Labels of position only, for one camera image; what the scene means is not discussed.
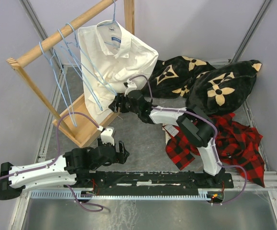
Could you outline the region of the white shirt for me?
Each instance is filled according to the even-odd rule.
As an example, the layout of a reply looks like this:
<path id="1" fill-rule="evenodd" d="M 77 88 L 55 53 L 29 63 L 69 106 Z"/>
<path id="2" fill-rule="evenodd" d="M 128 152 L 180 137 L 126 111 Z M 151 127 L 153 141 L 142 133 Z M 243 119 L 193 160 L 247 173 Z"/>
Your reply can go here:
<path id="1" fill-rule="evenodd" d="M 158 52 L 120 24 L 119 27 L 122 33 L 119 49 L 104 44 L 100 32 L 97 30 L 97 25 L 78 29 L 79 45 L 90 57 L 105 81 L 117 93 L 125 92 L 124 83 L 131 77 L 135 77 L 134 82 L 137 88 L 142 89 L 152 74 L 158 59 Z M 92 73 L 97 74 L 82 52 L 80 52 L 80 61 Z M 103 111 L 99 109 L 87 87 L 83 84 L 85 106 L 90 116 L 100 124 L 111 113 L 108 106 L 113 102 L 115 95 L 98 83 L 84 67 L 82 70 L 92 85 Z"/>

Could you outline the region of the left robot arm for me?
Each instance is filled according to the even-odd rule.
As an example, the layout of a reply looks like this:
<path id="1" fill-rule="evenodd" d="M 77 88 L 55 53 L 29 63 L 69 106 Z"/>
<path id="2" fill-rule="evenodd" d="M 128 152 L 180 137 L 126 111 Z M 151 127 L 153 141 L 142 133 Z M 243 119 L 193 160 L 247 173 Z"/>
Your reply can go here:
<path id="1" fill-rule="evenodd" d="M 0 200 L 11 200 L 23 192 L 53 186 L 84 188 L 90 184 L 90 171 L 101 166 L 124 164 L 130 153 L 124 143 L 98 142 L 96 148 L 75 148 L 57 158 L 26 166 L 5 162 L 0 167 Z"/>

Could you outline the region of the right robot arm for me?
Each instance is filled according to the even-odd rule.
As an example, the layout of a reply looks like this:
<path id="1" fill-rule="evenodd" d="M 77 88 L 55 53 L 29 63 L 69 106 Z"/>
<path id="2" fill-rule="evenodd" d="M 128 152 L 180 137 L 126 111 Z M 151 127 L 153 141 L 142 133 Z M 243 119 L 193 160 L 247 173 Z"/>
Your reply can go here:
<path id="1" fill-rule="evenodd" d="M 194 145 L 202 158 L 205 183 L 218 186 L 225 169 L 219 159 L 215 138 L 218 134 L 213 122 L 196 105 L 188 108 L 165 108 L 147 101 L 140 90 L 119 93 L 109 105 L 113 112 L 136 114 L 146 124 L 168 124 L 180 128 L 187 140 Z"/>

